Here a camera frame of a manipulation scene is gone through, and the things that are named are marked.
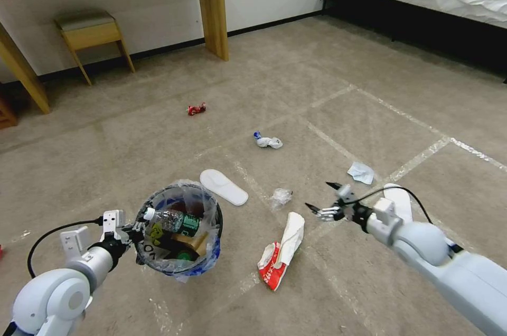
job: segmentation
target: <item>bottle cap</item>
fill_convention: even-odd
[[[143,218],[145,220],[151,221],[155,217],[155,209],[146,208],[146,213],[144,213]]]

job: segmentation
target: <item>plastic bag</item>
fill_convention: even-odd
[[[271,209],[279,210],[292,199],[292,191],[284,188],[277,188],[270,198]]]

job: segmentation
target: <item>desk leg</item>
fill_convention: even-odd
[[[200,2],[206,48],[224,61],[228,61],[225,0],[200,0]]]
[[[48,98],[44,87],[33,71],[25,56],[18,49],[11,36],[0,23],[0,57],[9,69],[21,81],[25,89],[32,96],[35,103],[44,114],[50,112]]]

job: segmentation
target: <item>trash bin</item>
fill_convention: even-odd
[[[204,241],[206,253],[195,261],[171,259],[168,250],[155,246],[152,239],[145,235],[143,241],[135,244],[138,264],[148,265],[167,276],[185,281],[187,277],[204,274],[217,263],[223,226],[222,211],[212,193],[200,183],[178,180],[155,192],[139,210],[138,220],[143,218],[147,208],[154,208],[156,212],[173,209],[201,218],[196,237],[208,233]]]

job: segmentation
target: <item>black cable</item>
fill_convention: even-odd
[[[368,193],[367,195],[361,197],[360,199],[357,199],[357,200],[354,200],[354,201],[345,201],[345,204],[347,204],[347,205],[356,204],[356,203],[359,203],[361,200],[364,200],[364,199],[366,199],[366,198],[368,198],[370,196],[373,196],[376,193],[383,192],[383,191],[388,190],[388,189],[394,189],[394,188],[407,191],[417,201],[417,203],[421,207],[422,212],[426,216],[426,219],[428,220],[428,222],[429,223],[433,223],[433,221],[429,218],[428,212],[426,212],[426,209],[424,208],[423,203],[421,203],[421,201],[417,198],[417,196],[412,191],[410,191],[408,188],[401,187],[401,186],[390,186],[390,187],[386,187],[386,188],[380,188],[380,189],[377,189],[376,191]]]
[[[11,322],[9,324],[9,326],[7,327],[7,329],[5,330],[4,332],[4,335],[3,336],[12,336],[14,334],[14,332],[16,332],[17,330],[17,325],[16,323],[14,322]]]
[[[54,228],[52,230],[50,230],[49,232],[43,234],[32,246],[32,248],[30,249],[30,252],[28,253],[28,259],[26,260],[26,265],[28,267],[28,272],[30,273],[30,276],[32,278],[35,278],[36,275],[35,273],[33,272],[33,269],[32,269],[32,257],[33,257],[33,253],[35,252],[35,248],[42,242],[42,240],[44,238],[46,238],[47,236],[49,236],[50,234],[53,234],[59,230],[62,230],[62,229],[65,229],[65,228],[69,228],[71,226],[76,226],[76,225],[84,225],[84,224],[89,224],[89,223],[95,223],[97,225],[102,225],[102,220],[103,220],[103,216],[100,216],[100,217],[97,217],[95,220],[84,220],[84,221],[76,221],[76,222],[72,222],[70,224],[67,224],[67,225],[62,225],[62,226],[59,226],[57,228]]]

